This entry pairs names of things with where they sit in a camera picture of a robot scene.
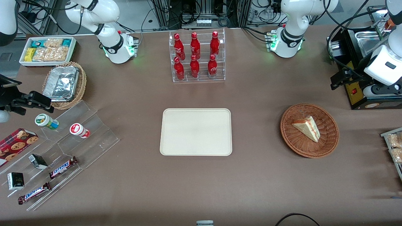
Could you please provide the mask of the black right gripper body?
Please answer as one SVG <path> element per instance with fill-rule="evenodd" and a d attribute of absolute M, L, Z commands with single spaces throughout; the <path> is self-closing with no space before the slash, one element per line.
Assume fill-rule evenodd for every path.
<path fill-rule="evenodd" d="M 17 88 L 22 82 L 0 75 L 0 110 L 5 111 L 5 106 L 12 106 L 14 99 L 21 97 Z"/>

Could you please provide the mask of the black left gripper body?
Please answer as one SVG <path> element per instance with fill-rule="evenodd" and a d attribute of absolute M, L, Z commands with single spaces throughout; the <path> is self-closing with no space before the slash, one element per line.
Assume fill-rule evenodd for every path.
<path fill-rule="evenodd" d="M 373 78 L 364 72 L 364 69 L 368 65 L 370 59 L 370 56 L 366 56 L 359 62 L 357 62 L 357 60 L 350 60 L 350 62 L 347 64 L 347 66 L 358 74 L 356 75 L 355 73 L 350 73 L 352 82 L 360 82 L 361 87 L 374 84 Z"/>

